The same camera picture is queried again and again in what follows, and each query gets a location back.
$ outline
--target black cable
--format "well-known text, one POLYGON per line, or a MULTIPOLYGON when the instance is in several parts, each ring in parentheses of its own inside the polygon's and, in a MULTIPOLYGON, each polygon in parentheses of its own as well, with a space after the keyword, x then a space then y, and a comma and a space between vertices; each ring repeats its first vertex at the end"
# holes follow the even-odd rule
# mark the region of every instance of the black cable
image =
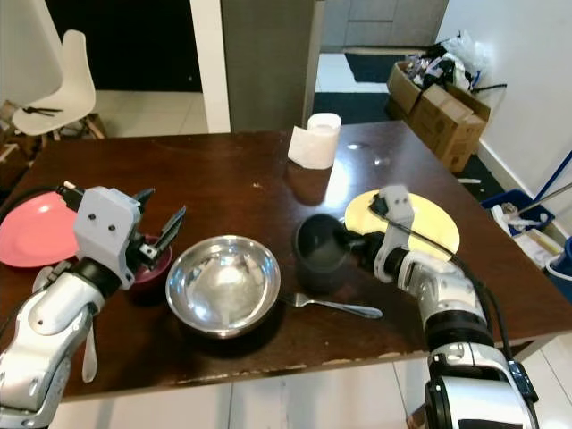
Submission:
POLYGON ((2 324, 2 326, 0 326, 0 340, 2 339, 4 333, 6 332, 6 329, 8 329, 8 326, 10 326, 10 322, 14 319, 14 317, 16 317, 16 315, 20 311, 21 306, 23 306, 24 302, 26 302, 28 299, 29 297, 23 299, 17 305, 15 305, 13 309, 10 311, 10 313, 6 317, 6 320, 4 320, 4 323, 2 324))
POLYGON ((481 91, 488 91, 489 89, 496 89, 496 88, 506 88, 509 84, 508 83, 498 83, 496 85, 491 85, 489 87, 481 87, 481 88, 474 88, 471 93, 477 94, 481 91))
POLYGON ((470 270, 468 265, 465 264, 465 262, 462 259, 460 259, 457 255, 455 255, 449 249, 445 248, 442 244, 438 243, 437 241, 431 240, 430 238, 426 237, 425 235, 423 235, 417 231, 411 230, 410 228, 408 228, 405 225, 394 222, 393 220, 388 219, 384 216, 380 216, 380 217, 382 217, 383 220, 386 221, 391 226, 395 226, 396 228, 399 228, 400 230, 402 230, 406 233, 409 233, 409 234, 431 244, 435 248, 438 248, 440 251, 442 251, 443 253, 448 255, 455 264, 458 265, 458 267, 463 271, 463 273, 468 278, 468 280, 470 280, 473 283, 473 285, 475 286, 475 293, 476 293, 477 297, 479 298, 479 300, 481 301, 481 307, 483 309, 484 318, 487 321, 489 330, 492 329, 492 323, 491 323, 491 317, 490 317, 490 313, 489 313, 489 310, 487 308, 486 302, 487 302, 487 300, 491 301, 492 307, 494 308, 494 312, 497 316, 497 322, 499 325, 500 337, 502 338, 502 349, 503 349, 505 358, 507 360, 513 360, 512 351, 510 350, 510 345, 509 345, 509 336, 507 334, 507 327, 505 325, 505 320, 504 320, 504 314, 502 313, 502 309, 499 306, 499 302, 498 302, 496 296, 494 295, 494 293, 492 293, 492 290, 490 290, 484 283, 482 283, 481 281, 479 281, 475 277, 475 275, 470 270))
POLYGON ((525 403, 528 406, 528 409, 530 409, 530 414, 533 416, 534 428, 540 429, 540 425, 538 424, 538 417, 536 416, 536 410, 534 409, 534 403, 529 399, 526 399, 525 403))
MULTIPOLYGON (((4 219, 6 218, 6 216, 12 212, 12 210, 19 206, 20 204, 26 202, 27 200, 29 200, 30 198, 35 197, 36 195, 41 195, 41 194, 45 194, 47 192, 53 192, 57 189, 57 186, 37 186, 35 188, 31 188, 28 190, 25 190, 24 192, 22 192, 20 195, 16 196, 15 198, 12 198, 7 204, 4 204, 2 206, 2 208, 0 209, 0 223, 2 223, 4 221, 4 219)), ((8 314, 8 316, 6 317, 6 320, 4 321, 4 323, 0 326, 0 339, 2 339, 2 336, 4 335, 6 329, 8 329, 8 326, 10 325, 10 322, 14 319, 14 317, 18 314, 18 311, 20 310, 21 306, 24 304, 24 302, 26 302, 28 298, 23 299, 21 302, 19 302, 8 314)))
POLYGON ((8 203, 2 206, 2 208, 0 209, 0 223, 2 223, 5 217, 20 204, 28 201, 30 198, 33 198, 36 195, 46 194, 47 192, 53 192, 56 189, 57 186, 37 186, 35 188, 25 190, 20 195, 17 195, 16 197, 12 198, 8 203))

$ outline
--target gray cabinet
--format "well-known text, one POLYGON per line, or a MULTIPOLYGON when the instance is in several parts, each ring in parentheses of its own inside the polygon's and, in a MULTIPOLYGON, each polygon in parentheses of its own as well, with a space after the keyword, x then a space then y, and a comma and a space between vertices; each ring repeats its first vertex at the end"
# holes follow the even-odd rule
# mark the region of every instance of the gray cabinet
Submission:
POLYGON ((391 21, 396 5, 397 0, 352 0, 349 19, 351 21, 391 21))
POLYGON ((232 131, 301 125, 314 2, 222 0, 221 6, 232 131))
POLYGON ((429 46, 447 0, 326 0, 323 50, 347 46, 429 46))

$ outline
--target white wall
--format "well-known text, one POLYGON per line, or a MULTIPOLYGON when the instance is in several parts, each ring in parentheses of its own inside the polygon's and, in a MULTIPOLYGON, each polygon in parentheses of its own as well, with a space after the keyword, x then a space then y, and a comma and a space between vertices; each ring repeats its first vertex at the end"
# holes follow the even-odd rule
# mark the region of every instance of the white wall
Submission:
POLYGON ((27 104, 62 83, 60 45, 44 0, 0 0, 0 104, 27 104))
MULTIPOLYGON (((449 0, 437 40, 459 29, 492 51, 484 84, 509 84, 483 94, 493 112, 482 159, 503 186, 535 195, 572 149, 572 2, 449 0)), ((563 176, 552 189, 572 181, 572 167, 563 176)), ((572 233, 572 191, 547 207, 572 233)))

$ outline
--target metal mixing bowl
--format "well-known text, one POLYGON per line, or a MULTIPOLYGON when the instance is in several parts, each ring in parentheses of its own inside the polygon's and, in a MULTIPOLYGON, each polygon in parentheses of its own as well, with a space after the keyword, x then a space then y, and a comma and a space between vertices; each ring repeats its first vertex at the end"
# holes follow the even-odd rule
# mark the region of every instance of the metal mixing bowl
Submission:
POLYGON ((231 338, 257 325, 280 289, 273 254, 245 237, 224 235, 200 241, 180 255, 166 283, 167 302, 188 326, 231 338))

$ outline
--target fork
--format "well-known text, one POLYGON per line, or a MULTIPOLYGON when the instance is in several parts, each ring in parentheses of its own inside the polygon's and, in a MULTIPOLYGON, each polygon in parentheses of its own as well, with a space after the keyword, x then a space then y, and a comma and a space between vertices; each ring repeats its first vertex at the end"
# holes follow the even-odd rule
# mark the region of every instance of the fork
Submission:
POLYGON ((352 306, 351 304, 339 304, 337 302, 322 301, 319 299, 311 299, 303 293, 282 293, 280 299, 293 307, 303 307, 308 304, 317 304, 319 306, 336 308, 341 311, 347 311, 352 315, 360 315, 367 319, 379 319, 383 316, 382 310, 374 307, 352 306))

